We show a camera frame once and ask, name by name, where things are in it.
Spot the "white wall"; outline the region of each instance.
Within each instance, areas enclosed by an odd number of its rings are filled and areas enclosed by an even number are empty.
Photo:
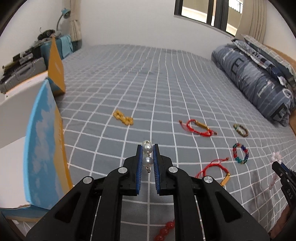
[[[296,60],[296,38],[283,17],[269,1],[267,1],[266,31],[263,44]]]
[[[135,44],[180,49],[210,58],[229,37],[201,23],[174,17],[175,0],[84,0],[83,45]]]
[[[61,0],[27,0],[12,17],[0,37],[0,68],[28,49],[41,31],[56,29]]]

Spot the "pillow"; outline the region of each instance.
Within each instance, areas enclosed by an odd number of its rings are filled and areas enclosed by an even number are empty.
[[[293,92],[284,88],[235,44],[215,49],[212,60],[265,118],[288,125],[290,110],[295,106]]]
[[[287,81],[279,68],[274,66],[274,64],[264,58],[259,52],[249,46],[247,43],[233,39],[232,42],[246,55],[248,55],[256,64],[258,64],[261,68],[265,69],[273,78],[279,80],[279,83],[287,88]]]
[[[284,54],[283,52],[275,49],[275,48],[272,48],[268,45],[265,45],[267,48],[273,50],[274,52],[276,52],[279,56],[281,56],[284,60],[286,60],[289,64],[292,65],[292,68],[296,71],[296,60],[292,59],[290,56]]]
[[[266,47],[265,45],[259,43],[253,37],[245,34],[242,34],[242,36],[244,37],[246,43],[250,47],[258,51],[262,56],[271,61],[276,67],[278,67],[282,71],[286,80],[292,86],[293,91],[296,92],[296,71],[293,68],[293,66],[288,61],[283,59],[280,55],[278,55],[276,52]]]

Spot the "teal cloth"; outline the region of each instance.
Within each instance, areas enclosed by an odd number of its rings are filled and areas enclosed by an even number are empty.
[[[66,58],[68,55],[73,53],[73,45],[71,42],[70,35],[66,35],[60,38],[62,41],[62,55]]]

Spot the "brown beaded bracelet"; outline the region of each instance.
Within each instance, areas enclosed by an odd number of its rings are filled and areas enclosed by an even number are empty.
[[[240,134],[242,137],[247,137],[249,135],[248,129],[246,127],[244,127],[241,124],[234,124],[233,127],[235,128],[235,130],[237,131],[238,134]],[[241,130],[239,130],[237,127],[240,127],[241,129],[243,129],[246,133],[244,134]]]

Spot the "curtain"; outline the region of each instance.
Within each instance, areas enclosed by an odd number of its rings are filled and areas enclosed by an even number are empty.
[[[266,16],[266,0],[245,0],[235,38],[243,40],[241,34],[247,34],[262,43],[266,29]]]
[[[71,10],[70,15],[70,35],[71,41],[82,39],[80,25],[80,4],[81,0],[64,0],[64,7]]]

